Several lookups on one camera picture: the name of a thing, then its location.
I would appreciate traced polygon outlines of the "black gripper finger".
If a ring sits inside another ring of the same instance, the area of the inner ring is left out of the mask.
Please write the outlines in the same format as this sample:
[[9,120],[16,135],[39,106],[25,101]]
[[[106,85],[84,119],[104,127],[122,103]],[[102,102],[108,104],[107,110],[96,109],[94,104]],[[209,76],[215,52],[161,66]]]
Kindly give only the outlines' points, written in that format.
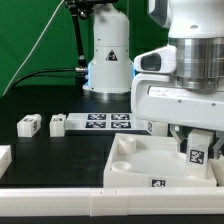
[[224,132],[216,132],[216,141],[213,146],[214,158],[219,159],[222,154],[222,148],[224,147]]

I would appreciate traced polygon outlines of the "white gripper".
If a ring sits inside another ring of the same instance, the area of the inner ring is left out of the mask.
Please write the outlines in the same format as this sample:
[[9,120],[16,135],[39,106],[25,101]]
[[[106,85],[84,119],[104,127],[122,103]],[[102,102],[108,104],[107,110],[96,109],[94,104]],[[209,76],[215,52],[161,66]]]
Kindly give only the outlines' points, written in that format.
[[188,90],[171,75],[176,48],[167,45],[134,59],[138,74],[131,89],[131,111],[138,119],[169,123],[177,151],[185,135],[181,126],[224,132],[224,77],[215,90]]

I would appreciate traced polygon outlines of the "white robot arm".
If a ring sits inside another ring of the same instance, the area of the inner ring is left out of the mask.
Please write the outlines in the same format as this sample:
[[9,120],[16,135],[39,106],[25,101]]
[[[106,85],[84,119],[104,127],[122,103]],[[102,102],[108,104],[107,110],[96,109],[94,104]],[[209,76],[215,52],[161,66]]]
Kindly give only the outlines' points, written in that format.
[[224,0],[147,0],[150,25],[137,24],[135,77],[125,66],[110,15],[94,19],[96,52],[84,90],[105,96],[131,88],[139,119],[224,132]]

